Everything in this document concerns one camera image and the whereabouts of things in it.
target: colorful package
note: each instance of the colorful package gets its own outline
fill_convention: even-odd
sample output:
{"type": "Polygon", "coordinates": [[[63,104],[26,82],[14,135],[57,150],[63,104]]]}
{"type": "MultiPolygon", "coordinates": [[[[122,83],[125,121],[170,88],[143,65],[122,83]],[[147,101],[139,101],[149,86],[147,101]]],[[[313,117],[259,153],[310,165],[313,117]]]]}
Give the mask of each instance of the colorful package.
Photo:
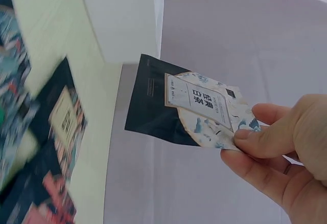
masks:
{"type": "Polygon", "coordinates": [[[56,68],[37,101],[40,110],[30,129],[41,145],[48,138],[55,141],[62,173],[70,181],[87,121],[67,58],[56,68]]]}
{"type": "Polygon", "coordinates": [[[48,141],[9,188],[0,223],[74,223],[75,215],[54,143],[48,141]]]}
{"type": "Polygon", "coordinates": [[[15,201],[5,201],[0,209],[0,221],[5,224],[70,224],[74,220],[64,212],[61,199],[53,199],[60,194],[60,183],[49,174],[43,182],[33,174],[27,176],[24,190],[15,201]]]}
{"type": "Polygon", "coordinates": [[[10,75],[18,75],[24,83],[31,65],[14,11],[0,6],[0,85],[10,75]]]}
{"type": "Polygon", "coordinates": [[[0,188],[38,108],[30,94],[18,86],[16,78],[7,80],[0,87],[0,188]]]}
{"type": "Polygon", "coordinates": [[[238,150],[234,132],[260,130],[238,87],[142,55],[125,129],[182,145],[238,150]]]}

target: chinese characters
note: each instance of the chinese characters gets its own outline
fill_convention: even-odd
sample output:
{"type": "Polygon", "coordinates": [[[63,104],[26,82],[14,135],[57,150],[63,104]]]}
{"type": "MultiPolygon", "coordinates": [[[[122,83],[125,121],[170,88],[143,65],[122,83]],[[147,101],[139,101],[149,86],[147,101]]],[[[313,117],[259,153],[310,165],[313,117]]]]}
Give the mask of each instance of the chinese characters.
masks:
{"type": "Polygon", "coordinates": [[[193,98],[194,98],[195,102],[197,102],[199,104],[202,104],[202,105],[205,105],[206,107],[211,108],[211,109],[214,108],[213,104],[211,103],[212,99],[211,99],[210,95],[205,94],[205,93],[201,93],[201,92],[199,92],[197,90],[194,90],[194,89],[192,91],[193,91],[193,98]]]}

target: decorative label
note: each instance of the decorative label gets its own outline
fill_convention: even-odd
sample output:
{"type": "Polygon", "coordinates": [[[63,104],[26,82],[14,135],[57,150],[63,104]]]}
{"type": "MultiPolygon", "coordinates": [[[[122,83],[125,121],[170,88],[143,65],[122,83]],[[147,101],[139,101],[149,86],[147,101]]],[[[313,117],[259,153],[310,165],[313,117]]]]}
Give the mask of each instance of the decorative label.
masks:
{"type": "Polygon", "coordinates": [[[66,86],[50,114],[50,124],[62,143],[68,147],[77,128],[77,118],[66,86]]]}
{"type": "Polygon", "coordinates": [[[182,107],[232,131],[225,97],[216,91],[166,74],[166,106],[182,107]]]}

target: white wall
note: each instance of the white wall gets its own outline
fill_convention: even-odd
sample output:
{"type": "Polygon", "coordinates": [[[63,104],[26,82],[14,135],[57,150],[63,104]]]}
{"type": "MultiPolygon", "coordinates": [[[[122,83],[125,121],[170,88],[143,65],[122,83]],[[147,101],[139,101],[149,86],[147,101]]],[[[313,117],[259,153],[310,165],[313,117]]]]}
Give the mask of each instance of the white wall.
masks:
{"type": "Polygon", "coordinates": [[[85,0],[106,62],[137,63],[157,56],[154,0],[85,0]]]}

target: blue floral pattern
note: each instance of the blue floral pattern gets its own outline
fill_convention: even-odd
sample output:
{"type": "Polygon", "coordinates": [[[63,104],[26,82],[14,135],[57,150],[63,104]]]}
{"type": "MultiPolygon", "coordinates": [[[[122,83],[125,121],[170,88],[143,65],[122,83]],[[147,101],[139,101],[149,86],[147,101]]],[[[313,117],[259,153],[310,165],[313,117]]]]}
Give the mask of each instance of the blue floral pattern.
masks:
{"type": "Polygon", "coordinates": [[[260,131],[258,121],[244,101],[238,87],[228,86],[198,73],[180,74],[178,78],[194,85],[216,91],[224,96],[232,130],[217,121],[192,111],[177,108],[185,130],[202,147],[239,150],[233,143],[234,132],[238,129],[260,131]]]}

